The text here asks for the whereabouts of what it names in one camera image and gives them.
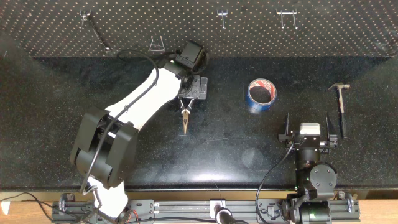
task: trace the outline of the robotic arm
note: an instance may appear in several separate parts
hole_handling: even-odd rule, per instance
[[[176,96],[191,100],[206,98],[207,78],[190,75],[190,71],[196,70],[205,57],[206,52],[201,45],[189,42],[175,61],[162,62],[156,85],[148,92],[146,91],[156,78],[156,69],[123,100],[105,110],[90,108],[84,115],[70,162],[77,166],[82,175],[87,175],[92,166],[87,192],[95,191],[96,212],[107,220],[118,222],[123,219],[122,211],[126,209],[128,201],[123,180],[132,171],[138,133],[143,125],[162,105]],[[114,121],[126,109],[126,105],[143,93],[145,95]],[[104,137],[109,125],[110,130]],[[96,148],[101,138],[104,138],[104,143],[95,161]]]

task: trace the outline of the hammer handle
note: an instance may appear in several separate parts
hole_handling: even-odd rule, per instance
[[[347,127],[346,127],[346,118],[344,117],[344,113],[340,113],[341,116],[341,132],[342,137],[347,138]]]

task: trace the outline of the hammer head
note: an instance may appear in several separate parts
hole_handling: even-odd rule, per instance
[[[338,90],[341,90],[341,89],[344,89],[344,88],[350,88],[351,85],[350,84],[344,84],[344,83],[335,83],[329,88],[329,90],[331,90],[334,87],[337,87]]]

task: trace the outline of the workbench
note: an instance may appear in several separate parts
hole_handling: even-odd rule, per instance
[[[150,74],[149,63],[115,58],[30,58],[19,51],[0,61],[0,189],[77,191],[83,177],[69,156],[85,111],[121,100]],[[336,130],[344,90],[348,139],[322,155],[338,171],[336,189],[398,187],[398,60],[388,57],[210,58],[208,98],[197,101],[183,135],[178,102],[170,101],[139,134],[127,191],[256,189],[286,153],[277,140],[287,112],[290,126],[320,123]],[[248,110],[249,83],[266,78],[277,99],[261,114]],[[294,156],[274,170],[264,188],[292,190]]]

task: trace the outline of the hammer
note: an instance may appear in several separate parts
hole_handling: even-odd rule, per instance
[[[343,104],[343,95],[341,94],[341,90],[344,88],[350,88],[350,84],[343,84],[343,83],[335,83],[333,84],[329,90],[331,90],[333,87],[337,87],[338,90],[338,102],[340,105],[340,116],[341,116],[341,132],[342,132],[342,137],[347,138],[347,128],[346,128],[346,119],[344,117],[344,104]]]

